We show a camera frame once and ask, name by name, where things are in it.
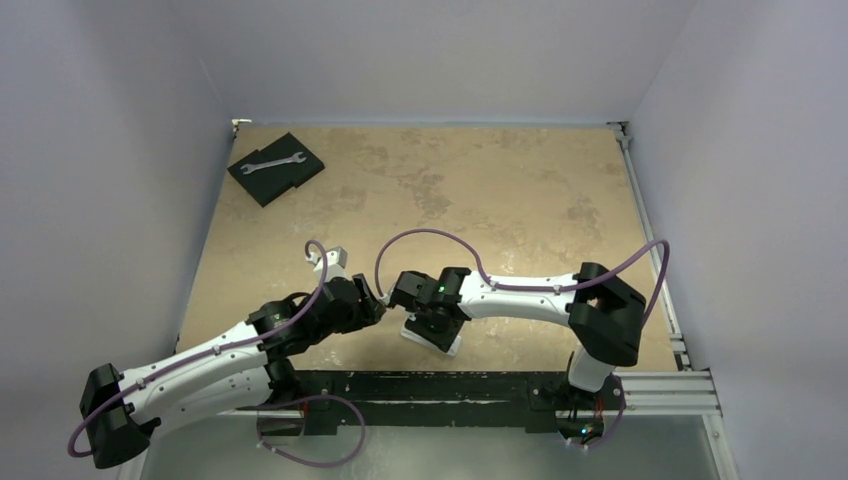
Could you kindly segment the white remote control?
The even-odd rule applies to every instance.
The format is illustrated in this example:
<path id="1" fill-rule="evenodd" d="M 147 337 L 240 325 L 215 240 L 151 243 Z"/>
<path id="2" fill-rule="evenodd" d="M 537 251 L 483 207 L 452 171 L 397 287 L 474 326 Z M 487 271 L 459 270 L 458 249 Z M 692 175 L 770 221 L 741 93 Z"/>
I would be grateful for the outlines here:
<path id="1" fill-rule="evenodd" d="M 426 324 L 407 321 L 401 328 L 400 335 L 420 346 L 455 357 L 461 345 L 461 337 L 456 332 L 437 332 Z"/>

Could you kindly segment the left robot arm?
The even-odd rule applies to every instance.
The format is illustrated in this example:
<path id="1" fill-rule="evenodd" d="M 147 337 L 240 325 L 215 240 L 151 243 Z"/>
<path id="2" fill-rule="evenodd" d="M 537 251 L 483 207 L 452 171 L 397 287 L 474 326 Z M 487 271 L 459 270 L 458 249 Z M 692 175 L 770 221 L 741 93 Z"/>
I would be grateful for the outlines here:
<path id="1" fill-rule="evenodd" d="M 195 347 L 126 370 L 91 370 L 81 396 L 81 424 L 68 452 L 98 469 L 144 453 L 157 436 L 232 409 L 298 408 L 337 399 L 296 370 L 292 357 L 334 334 L 377 324 L 386 306 L 365 278 L 335 277 L 313 292 L 271 301 L 229 330 Z"/>

